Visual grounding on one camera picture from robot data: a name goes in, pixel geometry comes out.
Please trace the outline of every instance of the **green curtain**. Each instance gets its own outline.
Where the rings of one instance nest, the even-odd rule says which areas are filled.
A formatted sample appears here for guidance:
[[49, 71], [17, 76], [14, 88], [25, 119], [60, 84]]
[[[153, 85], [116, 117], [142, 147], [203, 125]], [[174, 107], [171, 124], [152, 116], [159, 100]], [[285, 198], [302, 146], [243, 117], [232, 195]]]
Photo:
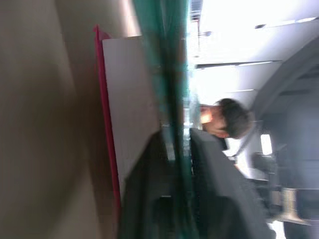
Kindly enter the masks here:
[[195, 239], [191, 213], [190, 100], [186, 37], [188, 0], [134, 0], [158, 103], [168, 160], [176, 173], [174, 222], [178, 238]]

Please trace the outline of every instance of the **ceiling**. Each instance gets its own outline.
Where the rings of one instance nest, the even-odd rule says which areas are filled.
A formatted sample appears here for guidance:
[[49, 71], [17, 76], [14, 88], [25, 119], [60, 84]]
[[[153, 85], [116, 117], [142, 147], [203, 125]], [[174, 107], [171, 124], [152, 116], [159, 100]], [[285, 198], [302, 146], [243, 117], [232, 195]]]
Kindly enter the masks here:
[[204, 0], [200, 31], [211, 31], [212, 34], [200, 38], [197, 64], [280, 62], [198, 70], [195, 78], [199, 82], [200, 101], [213, 104], [220, 98], [230, 97], [251, 108], [265, 84], [282, 65], [319, 37], [319, 21], [261, 29], [255, 29], [255, 26], [317, 16], [319, 2], [313, 0]]

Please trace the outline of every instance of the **beige wall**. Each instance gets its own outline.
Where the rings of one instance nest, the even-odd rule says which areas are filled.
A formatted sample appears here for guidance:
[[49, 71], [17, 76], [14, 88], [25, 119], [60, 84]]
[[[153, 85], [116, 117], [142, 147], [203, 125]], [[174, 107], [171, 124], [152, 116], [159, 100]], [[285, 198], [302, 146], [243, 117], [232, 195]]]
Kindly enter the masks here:
[[96, 23], [125, 35], [116, 0], [0, 2], [0, 238], [111, 238]]

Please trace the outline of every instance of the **person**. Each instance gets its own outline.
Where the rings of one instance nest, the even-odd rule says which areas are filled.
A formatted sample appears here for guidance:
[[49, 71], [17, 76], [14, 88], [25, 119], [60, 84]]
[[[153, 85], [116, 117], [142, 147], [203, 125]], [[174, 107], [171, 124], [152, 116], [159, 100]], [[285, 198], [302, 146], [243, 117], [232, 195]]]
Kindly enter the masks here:
[[200, 111], [203, 130], [218, 138], [242, 138], [253, 124], [252, 113], [233, 99], [201, 105]]

